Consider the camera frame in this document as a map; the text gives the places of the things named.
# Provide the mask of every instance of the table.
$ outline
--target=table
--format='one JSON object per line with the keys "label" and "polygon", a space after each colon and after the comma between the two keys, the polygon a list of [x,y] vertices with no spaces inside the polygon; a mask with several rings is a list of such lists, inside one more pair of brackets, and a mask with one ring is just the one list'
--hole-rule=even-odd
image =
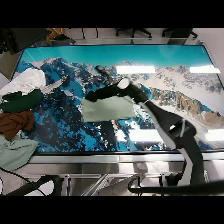
{"label": "table", "polygon": [[81,99],[90,90],[104,87],[94,67],[105,66],[114,80],[116,65],[153,65],[155,74],[129,77],[162,108],[177,113],[197,128],[201,150],[217,150],[224,139],[208,140],[208,130],[224,126],[223,86],[217,74],[193,74],[190,67],[213,65],[202,45],[77,45],[27,48],[16,73],[39,68],[47,84],[69,75],[34,111],[35,125],[30,139],[39,142],[39,153],[116,153],[170,151],[154,138],[154,124],[145,111],[135,107],[136,117],[126,120],[84,123]]}

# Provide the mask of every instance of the gray-green cloth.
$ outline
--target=gray-green cloth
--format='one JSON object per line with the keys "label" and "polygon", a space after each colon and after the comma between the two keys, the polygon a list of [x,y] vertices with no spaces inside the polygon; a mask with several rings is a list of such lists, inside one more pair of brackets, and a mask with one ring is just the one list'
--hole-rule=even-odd
{"label": "gray-green cloth", "polygon": [[11,171],[25,165],[37,144],[34,140],[21,139],[19,136],[7,141],[4,135],[0,135],[0,167]]}
{"label": "gray-green cloth", "polygon": [[84,122],[97,122],[130,118],[135,113],[130,97],[113,96],[96,102],[83,99],[82,115]]}

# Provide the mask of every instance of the dark green cloth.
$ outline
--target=dark green cloth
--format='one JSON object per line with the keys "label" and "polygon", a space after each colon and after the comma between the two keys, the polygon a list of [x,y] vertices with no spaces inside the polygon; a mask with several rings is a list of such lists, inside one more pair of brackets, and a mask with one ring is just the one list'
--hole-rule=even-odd
{"label": "dark green cloth", "polygon": [[40,105],[42,97],[43,94],[39,89],[35,89],[25,96],[22,96],[21,92],[10,93],[2,97],[9,102],[0,104],[0,109],[8,113],[35,109]]}

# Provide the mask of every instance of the folded cloth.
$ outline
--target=folded cloth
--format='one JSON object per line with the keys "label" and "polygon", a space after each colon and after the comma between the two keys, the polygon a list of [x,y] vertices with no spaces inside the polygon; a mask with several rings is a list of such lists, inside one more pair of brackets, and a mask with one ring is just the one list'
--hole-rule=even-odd
{"label": "folded cloth", "polygon": [[31,110],[21,113],[0,114],[0,133],[6,140],[11,140],[19,130],[31,130],[34,124],[34,115]]}
{"label": "folded cloth", "polygon": [[34,89],[41,89],[46,86],[46,78],[43,71],[33,68],[28,68],[19,76],[13,79],[9,84],[0,90],[0,96],[8,93],[22,92],[22,95],[27,95]]}
{"label": "folded cloth", "polygon": [[11,113],[35,109],[40,105],[42,97],[43,94],[39,89],[33,90],[26,96],[22,96],[22,92],[10,93],[2,97],[8,102],[0,104],[0,109]]}
{"label": "folded cloth", "polygon": [[0,135],[0,167],[11,171],[25,165],[37,144],[34,140],[20,139],[19,136],[7,141],[3,135]]}
{"label": "folded cloth", "polygon": [[96,102],[84,99],[82,114],[84,122],[119,120],[135,116],[133,103],[128,96],[113,96]]}

